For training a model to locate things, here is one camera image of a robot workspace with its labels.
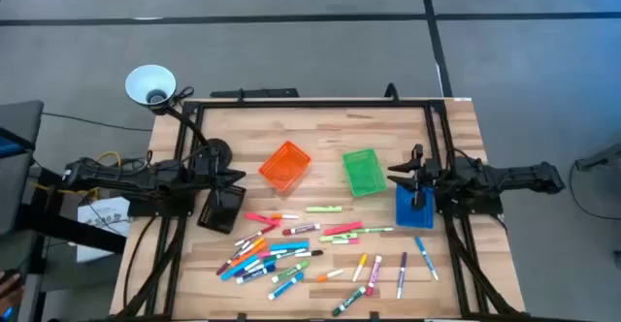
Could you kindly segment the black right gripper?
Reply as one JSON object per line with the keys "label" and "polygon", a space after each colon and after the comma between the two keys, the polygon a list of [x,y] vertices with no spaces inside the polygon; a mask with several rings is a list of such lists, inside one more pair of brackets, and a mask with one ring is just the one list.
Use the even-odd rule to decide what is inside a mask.
{"label": "black right gripper", "polygon": [[414,177],[388,176],[407,191],[414,191],[412,201],[413,210],[424,210],[433,207],[436,183],[441,175],[441,164],[434,158],[423,158],[423,145],[415,145],[412,159],[408,162],[390,166],[389,171],[409,173],[414,171]]}

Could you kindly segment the green plastic basket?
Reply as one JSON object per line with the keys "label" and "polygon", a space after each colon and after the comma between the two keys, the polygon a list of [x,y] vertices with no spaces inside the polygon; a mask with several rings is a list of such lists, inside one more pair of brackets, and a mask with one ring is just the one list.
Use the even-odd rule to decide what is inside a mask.
{"label": "green plastic basket", "polygon": [[355,198],[376,194],[386,189],[384,175],[372,148],[343,155],[343,165],[350,190]]}

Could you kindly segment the blue plastic basket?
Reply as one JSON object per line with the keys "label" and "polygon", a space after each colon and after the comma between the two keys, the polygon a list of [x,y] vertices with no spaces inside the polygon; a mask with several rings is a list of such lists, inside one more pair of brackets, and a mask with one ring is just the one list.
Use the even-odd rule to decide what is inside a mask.
{"label": "blue plastic basket", "polygon": [[396,188],[396,223],[399,226],[433,229],[435,217],[434,189],[423,186],[419,191]]}

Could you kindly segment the pink highlighter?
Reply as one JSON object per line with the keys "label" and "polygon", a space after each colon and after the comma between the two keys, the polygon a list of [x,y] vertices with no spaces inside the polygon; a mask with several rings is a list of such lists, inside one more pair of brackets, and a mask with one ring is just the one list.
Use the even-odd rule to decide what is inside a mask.
{"label": "pink highlighter", "polygon": [[245,214],[245,218],[252,221],[257,221],[260,223],[268,224],[270,226],[278,226],[280,221],[278,219],[272,219],[270,217],[266,217],[255,212],[247,212]]}

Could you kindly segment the orange plastic basket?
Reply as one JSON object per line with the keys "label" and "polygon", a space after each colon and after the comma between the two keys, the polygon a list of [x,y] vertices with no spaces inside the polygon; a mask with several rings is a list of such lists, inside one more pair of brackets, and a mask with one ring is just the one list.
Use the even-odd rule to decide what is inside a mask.
{"label": "orange plastic basket", "polygon": [[283,143],[258,169],[275,189],[285,192],[305,172],[311,158],[290,141]]}

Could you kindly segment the red thin marker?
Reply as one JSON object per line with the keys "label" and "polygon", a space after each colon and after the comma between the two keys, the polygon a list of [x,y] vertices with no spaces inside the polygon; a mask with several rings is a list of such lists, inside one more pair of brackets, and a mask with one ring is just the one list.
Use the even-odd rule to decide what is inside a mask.
{"label": "red thin marker", "polygon": [[270,226],[268,226],[268,227],[266,227],[266,228],[264,228],[264,229],[262,229],[262,230],[260,230],[260,231],[257,231],[257,232],[255,232],[255,233],[253,233],[253,234],[251,234],[251,235],[249,235],[249,236],[247,236],[247,237],[245,237],[245,238],[242,238],[241,240],[236,241],[236,242],[234,243],[234,245],[235,245],[235,246],[240,246],[240,245],[243,245],[244,243],[246,243],[246,242],[250,242],[252,239],[254,239],[254,238],[256,238],[256,237],[260,237],[260,236],[262,236],[262,235],[267,234],[268,232],[270,232],[270,231],[272,231],[272,230],[276,229],[277,227],[278,227],[278,225],[274,225],[274,224],[272,224],[272,225],[270,225]]}

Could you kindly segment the orange highlighter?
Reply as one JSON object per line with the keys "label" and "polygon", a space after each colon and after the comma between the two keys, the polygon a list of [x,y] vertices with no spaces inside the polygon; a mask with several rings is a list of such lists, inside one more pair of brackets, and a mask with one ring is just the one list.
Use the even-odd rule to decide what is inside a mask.
{"label": "orange highlighter", "polygon": [[233,260],[232,263],[231,263],[231,266],[232,267],[239,266],[244,260],[246,260],[249,257],[251,257],[252,255],[255,255],[258,252],[262,251],[265,247],[266,247],[266,242],[265,241],[262,241],[262,242],[258,243],[250,251],[248,251],[247,253],[241,255],[239,258]]}

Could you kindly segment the coral red highlighter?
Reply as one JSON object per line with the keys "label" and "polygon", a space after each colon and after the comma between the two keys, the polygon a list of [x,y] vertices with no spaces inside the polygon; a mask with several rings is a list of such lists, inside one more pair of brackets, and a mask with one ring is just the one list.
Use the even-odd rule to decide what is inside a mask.
{"label": "coral red highlighter", "polygon": [[330,228],[324,231],[324,235],[325,236],[335,236],[335,235],[339,235],[342,233],[348,233],[351,232],[352,230],[357,230],[363,227],[363,222],[362,221],[356,221],[356,222],[351,222],[351,223],[347,223],[344,225],[340,225],[338,227],[334,227],[334,228]]}

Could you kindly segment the red Expo marker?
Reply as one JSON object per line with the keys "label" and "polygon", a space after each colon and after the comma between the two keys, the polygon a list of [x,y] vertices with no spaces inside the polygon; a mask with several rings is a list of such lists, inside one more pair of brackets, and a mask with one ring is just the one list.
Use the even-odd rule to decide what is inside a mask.
{"label": "red Expo marker", "polygon": [[311,223],[311,224],[301,225],[301,226],[297,226],[293,228],[286,228],[286,229],[283,229],[281,233],[284,236],[293,236],[293,235],[303,234],[306,232],[317,231],[320,228],[321,228],[320,223]]}

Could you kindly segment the light blue highlighter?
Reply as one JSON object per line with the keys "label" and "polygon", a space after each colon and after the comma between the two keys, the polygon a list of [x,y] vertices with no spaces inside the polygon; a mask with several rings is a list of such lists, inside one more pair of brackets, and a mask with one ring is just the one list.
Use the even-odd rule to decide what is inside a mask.
{"label": "light blue highlighter", "polygon": [[307,249],[310,246],[308,241],[290,241],[282,243],[274,243],[270,246],[271,251],[290,250],[290,249]]}

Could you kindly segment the blue cap white marker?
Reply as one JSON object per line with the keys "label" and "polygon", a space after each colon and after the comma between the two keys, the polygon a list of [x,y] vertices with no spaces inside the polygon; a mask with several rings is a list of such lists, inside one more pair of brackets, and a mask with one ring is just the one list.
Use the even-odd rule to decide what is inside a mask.
{"label": "blue cap white marker", "polygon": [[256,272],[256,271],[260,271],[260,270],[262,270],[262,269],[264,269],[264,268],[266,268],[266,267],[268,267],[268,266],[273,265],[275,262],[276,262],[276,260],[275,260],[275,259],[274,259],[274,260],[264,260],[263,262],[261,262],[261,263],[259,263],[259,264],[257,264],[257,265],[250,266],[248,269],[244,269],[244,270],[240,273],[240,276],[244,276],[244,275],[247,275],[247,274],[251,274],[251,273],[253,273],[253,272]]}

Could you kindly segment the dark blue Expo marker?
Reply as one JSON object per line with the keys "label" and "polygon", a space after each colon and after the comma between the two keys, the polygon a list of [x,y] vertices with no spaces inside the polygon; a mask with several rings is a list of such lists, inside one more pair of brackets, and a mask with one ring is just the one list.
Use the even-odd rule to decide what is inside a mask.
{"label": "dark blue Expo marker", "polygon": [[274,264],[265,266],[262,269],[255,270],[253,272],[250,272],[248,274],[245,274],[243,276],[238,277],[237,278],[237,283],[238,284],[243,284],[243,283],[250,282],[250,281],[252,281],[254,279],[257,279],[258,277],[265,276],[265,275],[267,275],[269,273],[272,273],[275,269],[276,269],[276,267],[275,267]]}

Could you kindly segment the pink Expo marker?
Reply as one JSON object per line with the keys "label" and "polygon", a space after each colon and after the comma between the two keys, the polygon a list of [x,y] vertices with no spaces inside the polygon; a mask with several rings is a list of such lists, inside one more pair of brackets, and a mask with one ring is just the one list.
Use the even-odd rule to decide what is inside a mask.
{"label": "pink Expo marker", "polygon": [[375,291],[376,282],[377,282],[380,267],[381,267],[381,262],[382,262],[382,257],[380,255],[377,255],[374,261],[374,265],[373,265],[373,269],[372,269],[369,282],[367,284],[367,288],[365,292],[366,296],[372,296]]}

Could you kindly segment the light green Expo marker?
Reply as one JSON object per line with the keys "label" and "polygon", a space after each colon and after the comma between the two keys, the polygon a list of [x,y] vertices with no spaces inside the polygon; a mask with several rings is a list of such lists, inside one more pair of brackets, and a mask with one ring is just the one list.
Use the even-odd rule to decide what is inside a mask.
{"label": "light green Expo marker", "polygon": [[307,268],[309,265],[309,261],[305,260],[293,267],[290,267],[283,272],[272,277],[273,284],[284,282],[286,279],[293,277],[295,274],[301,273],[303,270]]}

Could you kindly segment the teal Expo marker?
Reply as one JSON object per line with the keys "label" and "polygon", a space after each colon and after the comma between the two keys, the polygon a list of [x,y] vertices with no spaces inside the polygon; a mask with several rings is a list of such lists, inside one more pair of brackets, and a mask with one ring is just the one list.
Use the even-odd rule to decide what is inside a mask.
{"label": "teal Expo marker", "polygon": [[282,294],[284,294],[288,289],[290,289],[292,286],[294,286],[296,283],[302,281],[303,278],[304,278],[304,273],[303,272],[299,272],[299,273],[293,275],[289,280],[287,280],[286,282],[281,284],[281,286],[279,286],[277,289],[275,289],[273,292],[271,292],[268,295],[268,299],[270,301],[273,301],[273,300],[277,299]]}

